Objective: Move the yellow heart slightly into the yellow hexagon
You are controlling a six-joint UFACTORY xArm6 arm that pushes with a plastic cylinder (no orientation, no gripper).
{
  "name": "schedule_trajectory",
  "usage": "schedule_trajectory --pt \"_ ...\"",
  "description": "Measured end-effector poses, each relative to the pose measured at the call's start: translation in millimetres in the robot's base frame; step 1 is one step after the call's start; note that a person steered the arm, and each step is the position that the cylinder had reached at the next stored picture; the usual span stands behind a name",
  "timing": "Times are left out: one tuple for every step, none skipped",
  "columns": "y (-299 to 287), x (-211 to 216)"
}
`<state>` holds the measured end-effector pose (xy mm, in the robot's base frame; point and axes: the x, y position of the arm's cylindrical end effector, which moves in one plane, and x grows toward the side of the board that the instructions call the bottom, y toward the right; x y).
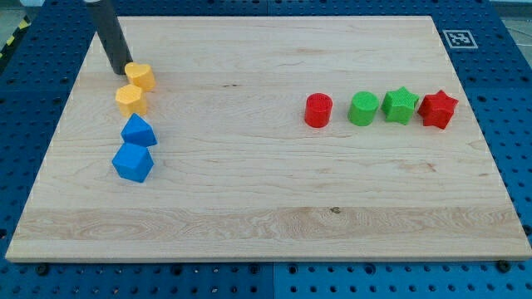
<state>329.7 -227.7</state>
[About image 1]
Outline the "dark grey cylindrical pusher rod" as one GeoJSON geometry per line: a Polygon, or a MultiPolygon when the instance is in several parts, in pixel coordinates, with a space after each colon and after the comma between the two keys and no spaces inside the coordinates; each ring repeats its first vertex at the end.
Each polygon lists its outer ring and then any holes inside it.
{"type": "Polygon", "coordinates": [[[85,0],[84,3],[112,70],[117,75],[125,75],[125,67],[133,59],[112,1],[85,0]]]}

